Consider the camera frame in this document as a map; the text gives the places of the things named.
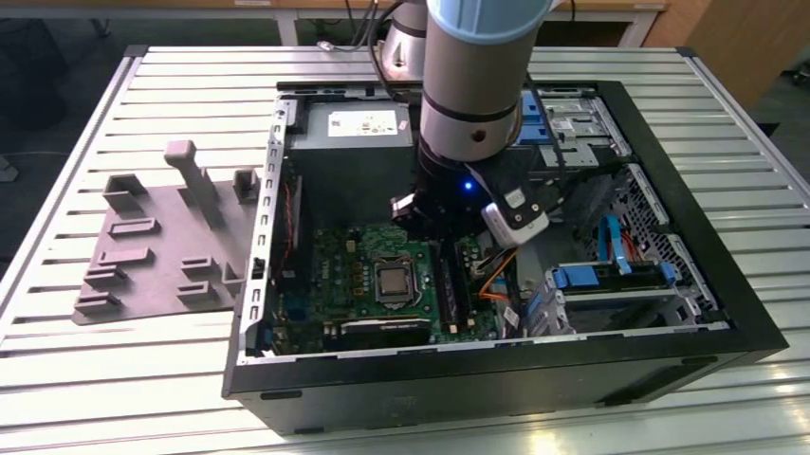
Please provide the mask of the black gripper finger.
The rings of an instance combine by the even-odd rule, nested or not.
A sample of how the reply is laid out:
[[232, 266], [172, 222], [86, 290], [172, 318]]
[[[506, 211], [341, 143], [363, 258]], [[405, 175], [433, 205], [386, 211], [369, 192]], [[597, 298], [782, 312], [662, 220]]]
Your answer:
[[394, 223], [414, 223], [418, 220], [419, 210], [415, 204], [415, 194], [410, 193], [390, 200], [391, 221]]

